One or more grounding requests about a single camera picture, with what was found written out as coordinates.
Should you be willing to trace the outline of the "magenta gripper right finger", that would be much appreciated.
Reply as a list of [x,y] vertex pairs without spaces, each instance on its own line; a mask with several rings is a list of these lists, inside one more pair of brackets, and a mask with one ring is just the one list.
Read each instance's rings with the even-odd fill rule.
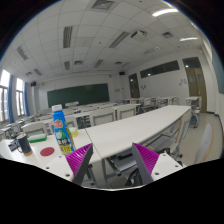
[[159,154],[137,143],[132,144],[132,154],[137,162],[143,184],[152,183],[152,171],[159,158]]

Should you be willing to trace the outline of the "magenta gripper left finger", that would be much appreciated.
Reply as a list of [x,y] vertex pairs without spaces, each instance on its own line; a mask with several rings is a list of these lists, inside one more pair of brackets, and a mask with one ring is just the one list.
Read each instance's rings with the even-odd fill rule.
[[74,175],[73,182],[75,184],[82,184],[92,155],[93,146],[92,144],[87,144],[66,156],[66,160]]

